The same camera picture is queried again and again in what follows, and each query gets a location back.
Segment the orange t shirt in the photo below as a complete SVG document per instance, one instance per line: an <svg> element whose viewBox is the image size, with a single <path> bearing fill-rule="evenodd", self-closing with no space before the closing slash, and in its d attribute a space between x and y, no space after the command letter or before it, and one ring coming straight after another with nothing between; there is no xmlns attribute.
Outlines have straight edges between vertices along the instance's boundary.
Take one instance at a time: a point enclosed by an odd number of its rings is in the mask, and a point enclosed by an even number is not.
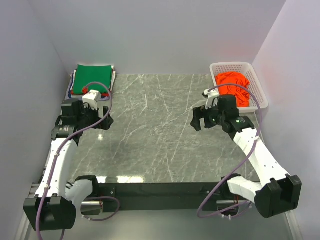
<svg viewBox="0 0 320 240"><path fill-rule="evenodd" d="M250 81L240 72L229 71L219 73L215 76L217 85L236 84L248 89ZM225 85L218 87L220 95L234 95L238 108L250 106L250 94L243 88L235 85Z"/></svg>

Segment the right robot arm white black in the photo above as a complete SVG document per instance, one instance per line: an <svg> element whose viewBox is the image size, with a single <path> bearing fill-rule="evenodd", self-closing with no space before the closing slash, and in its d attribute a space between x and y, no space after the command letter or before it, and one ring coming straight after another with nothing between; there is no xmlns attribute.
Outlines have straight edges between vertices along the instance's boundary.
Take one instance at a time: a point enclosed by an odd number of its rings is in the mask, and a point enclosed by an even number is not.
<svg viewBox="0 0 320 240"><path fill-rule="evenodd" d="M236 174L227 174L208 194L200 205L204 205L219 189L222 198L230 200L237 195L255 204L260 215L266 219L295 210L298 207L302 181L297 175L290 175L273 157L260 138L259 129L246 116L240 116L236 98L233 95L210 97L211 106L203 105L193 109L190 125L201 130L201 120L207 129L221 126L236 145L243 151L253 166L260 182L253 182Z"/></svg>

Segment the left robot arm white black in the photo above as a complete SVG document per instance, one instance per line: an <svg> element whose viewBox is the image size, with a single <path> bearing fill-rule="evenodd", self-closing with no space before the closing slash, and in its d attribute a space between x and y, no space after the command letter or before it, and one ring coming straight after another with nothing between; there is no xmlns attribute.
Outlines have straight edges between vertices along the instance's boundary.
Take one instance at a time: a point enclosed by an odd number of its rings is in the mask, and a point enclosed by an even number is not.
<svg viewBox="0 0 320 240"><path fill-rule="evenodd" d="M69 230L76 221L82 202L96 200L100 195L97 177L78 177L68 189L67 181L73 156L83 132L89 129L110 129L114 120L110 108L103 107L99 116L95 100L64 100L61 114L51 131L51 147L47 166L33 198L26 198L23 210L37 231Z"/></svg>

